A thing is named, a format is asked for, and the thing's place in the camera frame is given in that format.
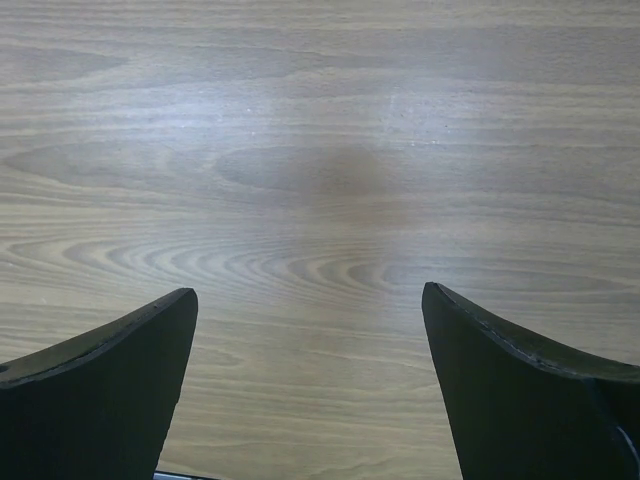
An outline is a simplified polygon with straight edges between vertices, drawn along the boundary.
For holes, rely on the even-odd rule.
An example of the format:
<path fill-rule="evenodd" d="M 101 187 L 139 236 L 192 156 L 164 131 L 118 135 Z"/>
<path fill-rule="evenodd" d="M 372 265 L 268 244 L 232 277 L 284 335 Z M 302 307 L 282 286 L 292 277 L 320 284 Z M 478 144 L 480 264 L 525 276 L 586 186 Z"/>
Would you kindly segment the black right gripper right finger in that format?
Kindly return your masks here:
<path fill-rule="evenodd" d="M 465 479 L 636 479 L 639 368 L 428 282 L 422 313 Z"/>

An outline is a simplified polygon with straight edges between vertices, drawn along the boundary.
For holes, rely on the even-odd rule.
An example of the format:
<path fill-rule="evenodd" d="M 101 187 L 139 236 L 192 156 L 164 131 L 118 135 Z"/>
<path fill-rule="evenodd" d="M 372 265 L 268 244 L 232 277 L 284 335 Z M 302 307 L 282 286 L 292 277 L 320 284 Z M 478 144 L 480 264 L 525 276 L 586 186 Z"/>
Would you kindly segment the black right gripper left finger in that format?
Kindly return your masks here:
<path fill-rule="evenodd" d="M 195 291 L 181 288 L 2 363 L 2 478 L 152 478 L 197 315 Z"/>

